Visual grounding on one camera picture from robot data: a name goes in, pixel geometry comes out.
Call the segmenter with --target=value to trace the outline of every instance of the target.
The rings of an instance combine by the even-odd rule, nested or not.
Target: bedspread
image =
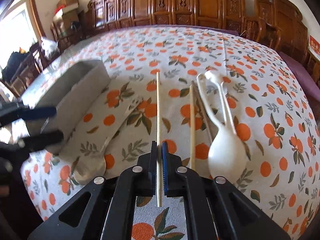
[[[44,220],[82,188],[74,180],[73,162],[98,152],[112,127],[124,121],[124,111],[135,96],[144,100],[108,146],[105,177],[118,176],[150,151],[151,141],[156,140],[157,72],[162,83],[163,140],[169,152],[188,165],[189,86],[197,74],[213,70],[223,75],[236,132],[250,160],[235,186],[292,239],[305,231],[319,207],[319,131],[299,83],[275,51],[204,28],[147,26],[106,33],[60,69],[93,58],[104,61],[112,78],[109,87],[92,104],[59,156],[33,153],[21,169]],[[222,120],[217,88],[207,83],[207,94]],[[209,178],[210,145],[197,105],[195,114],[196,171]],[[13,129],[19,129],[19,136],[27,133],[21,121]],[[132,238],[187,239],[183,212],[181,198],[165,198],[164,207],[157,208],[155,198],[137,197]],[[159,227],[159,220],[166,230]]]

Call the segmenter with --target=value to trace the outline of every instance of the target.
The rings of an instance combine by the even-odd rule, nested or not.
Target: bamboo chopstick
[[[196,170],[196,118],[193,98],[193,85],[189,88],[190,96],[190,169]]]
[[[161,111],[160,111],[160,74],[157,72],[157,175],[156,194],[158,207],[162,207],[163,171],[162,171],[162,147],[161,147]]]
[[[212,144],[212,142],[213,142],[213,136],[212,136],[212,133],[211,133],[211,130],[210,130],[210,126],[209,126],[207,112],[206,112],[205,109],[204,109],[204,105],[203,105],[203,102],[202,102],[202,100],[201,100],[201,97],[200,97],[200,93],[199,93],[197,84],[196,84],[194,81],[192,81],[191,83],[193,84],[193,87],[194,87],[195,90],[196,90],[196,98],[197,98],[197,100],[198,100],[198,102],[199,102],[200,111],[201,111],[201,113],[202,113],[202,115],[203,115],[203,120],[204,120],[204,123],[205,123],[205,125],[206,125],[206,127],[207,127],[206,130],[207,130],[207,133],[208,133],[209,142],[210,142],[210,144]]]

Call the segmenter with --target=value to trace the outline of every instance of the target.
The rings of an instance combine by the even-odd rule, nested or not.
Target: window
[[[19,48],[29,51],[37,37],[28,13],[28,0],[14,0],[5,18],[0,22],[0,67],[7,66],[12,52]]]

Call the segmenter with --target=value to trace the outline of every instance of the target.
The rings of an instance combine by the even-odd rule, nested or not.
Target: carved wooden headboard
[[[91,0],[94,33],[139,25],[182,24],[242,32],[245,0]]]
[[[254,0],[255,14],[282,29],[281,51],[300,62],[320,85],[320,62],[308,49],[308,29],[302,14],[289,0]]]

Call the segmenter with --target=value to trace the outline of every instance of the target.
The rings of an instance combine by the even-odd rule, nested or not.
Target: white plastic spoon
[[[235,183],[241,176],[245,169],[248,158],[244,149],[244,145],[240,138],[236,135],[233,129],[223,125],[214,115],[210,104],[206,98],[206,84],[205,75],[199,74],[197,76],[197,84],[200,92],[201,99],[204,103],[204,108],[210,120],[217,126],[218,133],[214,138],[208,155],[209,171],[211,176],[224,176],[231,183]],[[226,115],[228,112],[226,108],[227,102],[221,101],[222,109],[227,123],[233,123],[231,114]]]
[[[124,121],[133,112],[133,110],[137,108],[141,101],[141,96],[137,96],[131,100],[129,106],[127,107],[127,110],[124,112]],[[91,158],[86,158],[85,160],[81,160],[80,158],[74,171],[74,178],[76,182],[78,182],[80,185],[86,185],[95,177],[104,175],[106,171],[106,161],[104,158],[106,148],[109,145],[112,138],[114,137],[114,135],[116,134],[116,132],[122,126],[123,122],[121,122],[118,127],[113,127],[113,132],[109,137],[106,138],[99,153],[97,153],[95,156],[92,156]]]
[[[207,71],[204,76],[207,80],[218,87],[225,126],[229,129],[232,129],[233,133],[236,134],[235,125],[233,123],[230,107],[226,98],[226,92],[224,91],[222,86],[224,83],[222,75],[220,73],[214,73],[212,70],[210,70]]]

